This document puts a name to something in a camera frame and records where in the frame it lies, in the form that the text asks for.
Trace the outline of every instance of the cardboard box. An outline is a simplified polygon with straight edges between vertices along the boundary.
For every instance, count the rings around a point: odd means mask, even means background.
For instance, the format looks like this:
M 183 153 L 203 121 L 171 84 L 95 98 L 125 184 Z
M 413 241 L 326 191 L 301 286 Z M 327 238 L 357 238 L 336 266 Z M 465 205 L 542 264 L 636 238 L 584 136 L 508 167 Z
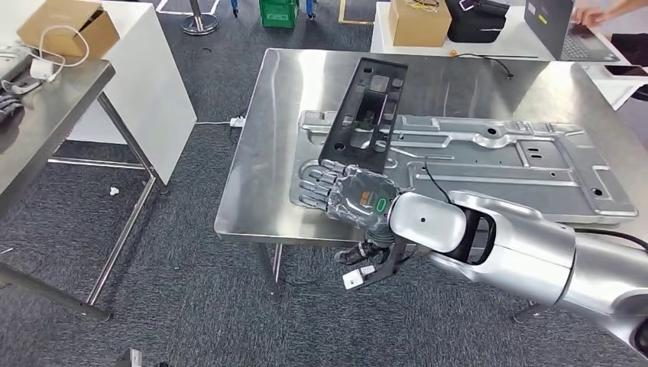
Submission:
M 445 0 L 436 11 L 426 10 L 414 0 L 391 0 L 389 28 L 394 46 L 441 47 L 446 41 L 452 16 Z
M 115 25 L 98 2 L 46 0 L 18 29 L 25 44 L 38 48 L 43 30 L 53 25 L 69 25 L 88 42 L 89 57 L 99 59 L 118 40 Z M 57 28 L 45 34 L 43 49 L 61 56 L 83 57 L 86 47 L 70 29 Z

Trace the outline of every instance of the black rectangular part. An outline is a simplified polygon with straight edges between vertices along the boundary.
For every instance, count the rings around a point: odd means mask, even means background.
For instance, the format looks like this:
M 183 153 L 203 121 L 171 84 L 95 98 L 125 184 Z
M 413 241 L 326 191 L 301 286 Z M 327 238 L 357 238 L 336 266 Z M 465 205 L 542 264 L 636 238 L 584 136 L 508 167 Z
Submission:
M 407 65 L 362 57 L 319 154 L 382 173 Z

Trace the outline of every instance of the white cable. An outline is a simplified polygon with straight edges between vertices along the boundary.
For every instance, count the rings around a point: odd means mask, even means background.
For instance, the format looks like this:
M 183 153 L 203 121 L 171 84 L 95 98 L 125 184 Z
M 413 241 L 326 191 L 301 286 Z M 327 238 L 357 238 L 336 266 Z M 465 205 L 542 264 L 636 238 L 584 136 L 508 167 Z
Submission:
M 65 62 L 66 61 L 65 57 L 63 57 L 63 56 L 61 56 L 59 54 L 56 54 L 54 52 L 43 50 L 43 43 L 45 42 L 45 36 L 47 35 L 48 32 L 52 31 L 53 29 L 68 29 L 68 30 L 74 32 L 76 35 L 79 36 L 79 38 L 83 42 L 83 46 L 86 48 L 86 53 L 83 55 L 83 57 L 79 61 L 76 61 L 75 63 L 68 64 L 68 63 Z M 69 25 L 66 25 L 66 24 L 52 25 L 50 27 L 47 27 L 47 28 L 43 29 L 43 32 L 40 33 L 40 42 L 38 44 L 38 55 L 31 52 L 31 49 L 29 49 L 29 47 L 26 47 L 26 48 L 28 49 L 28 53 L 32 57 L 34 57 L 34 58 L 36 58 L 38 60 L 43 60 L 43 61 L 50 62 L 50 63 L 52 63 L 54 65 L 57 65 L 59 67 L 57 69 L 57 71 L 54 74 L 52 74 L 52 76 L 49 78 L 49 81 L 55 80 L 64 67 L 76 67 L 76 66 L 79 66 L 84 61 L 86 61 L 86 59 L 88 58 L 88 56 L 90 54 L 90 47 L 88 46 L 88 41 L 86 41 L 86 39 L 81 35 L 81 33 L 78 30 L 76 30 L 75 28 L 70 27 Z M 45 59 L 43 57 L 43 52 L 46 53 L 46 54 L 50 54 L 50 55 L 59 57 L 63 62 L 58 63 L 56 61 L 47 60 L 47 59 Z

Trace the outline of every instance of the carpet floor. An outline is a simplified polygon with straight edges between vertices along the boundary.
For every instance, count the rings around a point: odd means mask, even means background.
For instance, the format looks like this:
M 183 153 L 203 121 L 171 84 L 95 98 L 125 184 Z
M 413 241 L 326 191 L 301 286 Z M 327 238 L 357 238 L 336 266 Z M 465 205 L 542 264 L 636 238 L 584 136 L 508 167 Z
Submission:
M 201 122 L 246 109 L 268 47 L 368 50 L 371 42 L 371 26 L 337 23 L 336 0 L 319 0 L 317 22 L 301 17 L 293 31 L 264 29 L 257 2 L 239 4 L 234 19 L 221 2 L 221 28 L 205 37 L 182 34 L 182 17 L 159 17 Z M 281 295 L 270 296 L 253 250 L 212 228 L 234 150 L 227 127 L 194 128 L 169 192 L 147 201 L 99 298 L 114 320 L 0 285 L 0 365 L 104 367 L 128 347 L 144 353 L 144 366 L 172 367 L 646 365 L 561 310 L 516 324 L 510 317 L 525 300 L 443 274 L 421 255 L 398 276 L 347 292 L 333 250 L 288 247 Z M 132 159 L 123 147 L 87 143 L 59 154 Z M 145 178 L 49 164 L 0 222 L 0 252 L 13 248 L 0 260 L 84 297 Z

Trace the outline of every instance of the robotic arm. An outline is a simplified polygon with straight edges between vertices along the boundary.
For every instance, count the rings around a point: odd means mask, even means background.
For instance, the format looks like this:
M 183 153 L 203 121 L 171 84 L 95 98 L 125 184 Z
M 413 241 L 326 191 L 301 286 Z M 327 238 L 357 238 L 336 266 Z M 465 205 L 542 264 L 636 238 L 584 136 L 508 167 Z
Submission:
M 648 359 L 648 254 L 550 222 L 520 204 L 468 191 L 447 203 L 403 192 L 393 181 L 356 166 L 322 161 L 300 200 L 333 219 L 366 229 L 365 240 L 336 254 L 345 265 L 382 255 L 382 266 L 345 275 L 347 289 L 394 274 L 406 244 L 432 250 L 429 260 L 461 278 L 561 307 L 607 330 Z M 481 257 L 469 260 L 478 227 L 488 226 Z M 632 236 L 616 234 L 646 246 Z

